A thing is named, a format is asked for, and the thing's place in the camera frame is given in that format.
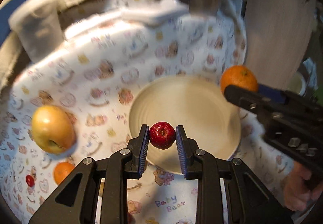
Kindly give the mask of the person's right hand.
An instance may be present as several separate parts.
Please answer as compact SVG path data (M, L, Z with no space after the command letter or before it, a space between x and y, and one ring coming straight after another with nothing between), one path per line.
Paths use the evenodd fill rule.
M294 168L287 177L284 187L284 203L292 211L304 211L310 200L316 201L322 194L322 182L314 189L307 188L305 182L311 178L312 172L294 162Z

